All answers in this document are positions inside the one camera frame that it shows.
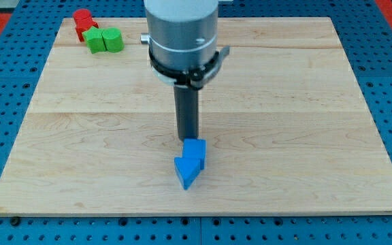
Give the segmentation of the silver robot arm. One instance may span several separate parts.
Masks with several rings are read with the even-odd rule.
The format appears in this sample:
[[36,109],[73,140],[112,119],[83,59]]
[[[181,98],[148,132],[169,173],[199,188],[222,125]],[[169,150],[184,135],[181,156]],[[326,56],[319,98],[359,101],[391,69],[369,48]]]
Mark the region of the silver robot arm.
[[157,71],[190,71],[213,62],[218,37],[217,0],[145,0],[149,53]]

